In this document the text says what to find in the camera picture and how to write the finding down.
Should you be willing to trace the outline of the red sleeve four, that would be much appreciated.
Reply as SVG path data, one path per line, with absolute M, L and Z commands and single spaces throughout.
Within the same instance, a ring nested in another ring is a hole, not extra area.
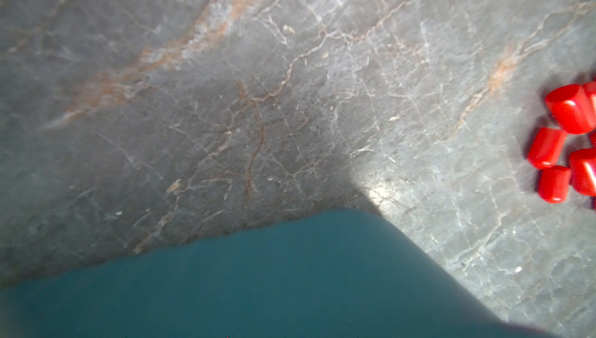
M 567 133 L 556 128 L 540 128 L 530 145 L 527 160 L 538 170 L 553 167 L 562 153 Z

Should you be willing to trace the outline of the teal plastic storage box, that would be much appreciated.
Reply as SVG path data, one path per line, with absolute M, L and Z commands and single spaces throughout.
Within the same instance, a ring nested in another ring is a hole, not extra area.
M 4 337 L 543 337 L 489 311 L 395 226 L 342 210 L 1 293 Z

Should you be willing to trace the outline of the red sleeve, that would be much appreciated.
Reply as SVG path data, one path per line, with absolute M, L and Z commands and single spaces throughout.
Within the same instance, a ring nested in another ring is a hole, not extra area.
M 551 91 L 544 97 L 554 120 L 569 134 L 582 135 L 595 130 L 595 112 L 583 86 L 571 84 Z
M 596 81 L 585 83 L 582 85 L 582 87 L 586 93 L 586 96 L 591 101 L 594 113 L 596 113 Z

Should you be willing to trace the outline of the red sleeve eight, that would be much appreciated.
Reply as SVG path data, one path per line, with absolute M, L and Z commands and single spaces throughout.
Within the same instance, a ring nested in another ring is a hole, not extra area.
M 540 173 L 538 194 L 543 201 L 560 204 L 567 199 L 571 182 L 571 169 L 554 166 Z

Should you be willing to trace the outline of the red sleeve five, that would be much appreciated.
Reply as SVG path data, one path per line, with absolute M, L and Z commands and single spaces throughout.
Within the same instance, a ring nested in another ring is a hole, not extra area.
M 584 148 L 569 155 L 571 185 L 577 193 L 595 196 L 595 148 Z

